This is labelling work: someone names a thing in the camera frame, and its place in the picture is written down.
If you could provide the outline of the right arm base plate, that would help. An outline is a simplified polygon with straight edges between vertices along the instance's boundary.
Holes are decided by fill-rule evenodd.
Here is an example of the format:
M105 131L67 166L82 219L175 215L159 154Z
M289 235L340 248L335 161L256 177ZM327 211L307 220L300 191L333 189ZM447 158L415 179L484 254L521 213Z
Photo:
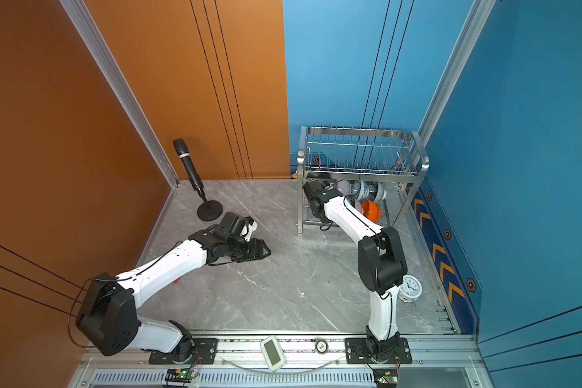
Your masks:
M403 337L378 342L368 338L347 338L344 343L346 361L350 365L412 363L412 350Z

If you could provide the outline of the dark flower-shaped bowl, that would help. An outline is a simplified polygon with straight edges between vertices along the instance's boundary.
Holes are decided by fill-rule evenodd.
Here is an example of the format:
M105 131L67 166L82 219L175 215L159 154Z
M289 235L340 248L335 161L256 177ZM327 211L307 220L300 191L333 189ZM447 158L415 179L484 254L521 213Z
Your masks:
M377 192L374 201L376 203L383 203L387 196L386 185L383 182L377 182Z

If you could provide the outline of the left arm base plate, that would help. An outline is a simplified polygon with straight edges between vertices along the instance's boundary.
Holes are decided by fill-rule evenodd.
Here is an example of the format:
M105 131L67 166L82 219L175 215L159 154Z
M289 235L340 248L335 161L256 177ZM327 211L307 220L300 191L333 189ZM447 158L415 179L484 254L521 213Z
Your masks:
M169 352L153 351L148 363L150 365L213 365L218 350L216 338L192 338L182 340Z

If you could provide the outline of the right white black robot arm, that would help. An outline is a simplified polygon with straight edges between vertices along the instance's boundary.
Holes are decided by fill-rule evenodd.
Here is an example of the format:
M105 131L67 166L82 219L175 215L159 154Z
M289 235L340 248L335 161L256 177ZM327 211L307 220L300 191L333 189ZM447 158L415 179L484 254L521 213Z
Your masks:
M411 351L397 324L397 302L407 260L399 231L370 221L333 185L317 179L303 184L312 214L323 224L339 226L357 243L357 271L370 291L366 327L367 356L378 363L410 364Z

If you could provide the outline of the orange bowl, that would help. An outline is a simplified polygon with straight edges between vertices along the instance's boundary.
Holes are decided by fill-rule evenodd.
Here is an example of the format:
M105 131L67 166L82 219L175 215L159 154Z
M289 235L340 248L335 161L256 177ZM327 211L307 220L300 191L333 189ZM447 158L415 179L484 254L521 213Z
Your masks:
M376 222L382 217L381 209L372 200L364 200L362 202L362 213L372 222Z

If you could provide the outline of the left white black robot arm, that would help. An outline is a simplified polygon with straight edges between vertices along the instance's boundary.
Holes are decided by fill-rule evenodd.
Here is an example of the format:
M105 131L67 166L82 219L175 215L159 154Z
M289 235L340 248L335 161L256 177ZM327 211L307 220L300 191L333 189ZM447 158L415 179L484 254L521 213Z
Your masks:
M266 242L254 237L257 222L228 212L221 222L191 234L150 263L110 276L93 277L85 289L75 326L106 357L131 349L150 352L174 364L192 363L197 348L180 323L139 315L139 308L182 276L205 266L263 260Z

